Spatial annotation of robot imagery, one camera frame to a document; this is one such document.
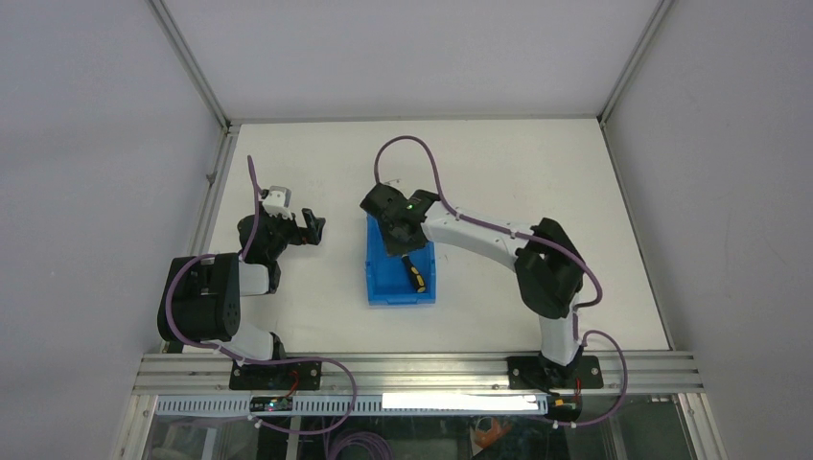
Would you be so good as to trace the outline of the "yellow black screwdriver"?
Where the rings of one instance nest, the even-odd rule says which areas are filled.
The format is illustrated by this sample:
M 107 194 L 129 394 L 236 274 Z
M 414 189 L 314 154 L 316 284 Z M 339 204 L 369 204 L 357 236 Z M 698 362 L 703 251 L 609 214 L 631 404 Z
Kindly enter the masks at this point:
M 417 293 L 425 292 L 427 290 L 426 281 L 421 272 L 417 269 L 416 265 L 412 262 L 411 258 L 408 255 L 404 255 L 401 260 L 412 288 Z

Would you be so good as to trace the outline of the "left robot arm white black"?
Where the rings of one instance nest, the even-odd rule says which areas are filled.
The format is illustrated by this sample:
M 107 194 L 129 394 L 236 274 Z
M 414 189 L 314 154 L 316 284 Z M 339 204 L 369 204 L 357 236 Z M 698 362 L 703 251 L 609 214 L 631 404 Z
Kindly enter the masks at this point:
M 157 314 L 161 337 L 252 364 L 251 376 L 265 389 L 282 386 L 289 375 L 284 345 L 242 319 L 241 301 L 277 291 L 278 259 L 288 247 L 321 243 L 326 219 L 309 208 L 302 218 L 300 226 L 296 217 L 260 210 L 238 222 L 239 252 L 173 259 Z

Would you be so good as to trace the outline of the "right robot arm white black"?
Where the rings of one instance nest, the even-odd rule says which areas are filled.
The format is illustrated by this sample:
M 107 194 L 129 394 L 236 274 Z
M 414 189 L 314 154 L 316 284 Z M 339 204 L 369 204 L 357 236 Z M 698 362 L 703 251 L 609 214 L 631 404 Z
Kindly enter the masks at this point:
M 513 230 L 454 210 L 437 193 L 418 190 L 406 197 L 385 184 L 375 185 L 360 207 L 376 221 L 390 256 L 404 256 L 433 242 L 510 269 L 524 305 L 540 323 L 542 342 L 528 374 L 531 383 L 564 388 L 577 378 L 583 347 L 575 336 L 575 308 L 586 268 L 557 221 L 544 218 Z

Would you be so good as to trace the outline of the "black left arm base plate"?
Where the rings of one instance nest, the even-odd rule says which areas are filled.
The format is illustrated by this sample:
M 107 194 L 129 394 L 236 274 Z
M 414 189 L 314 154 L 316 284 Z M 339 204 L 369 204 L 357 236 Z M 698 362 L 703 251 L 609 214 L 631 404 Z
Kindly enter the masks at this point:
M 228 388 L 233 391 L 312 391 L 321 386 L 322 363 L 301 358 L 268 364 L 234 360 Z

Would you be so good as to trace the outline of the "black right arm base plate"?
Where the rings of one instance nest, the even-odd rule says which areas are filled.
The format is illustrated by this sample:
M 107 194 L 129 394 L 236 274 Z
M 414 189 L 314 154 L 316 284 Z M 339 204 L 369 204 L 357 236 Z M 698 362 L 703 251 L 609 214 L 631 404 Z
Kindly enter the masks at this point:
M 507 377 L 511 389 L 601 389 L 604 379 L 596 356 L 578 356 L 567 366 L 548 362 L 541 355 L 509 356 Z

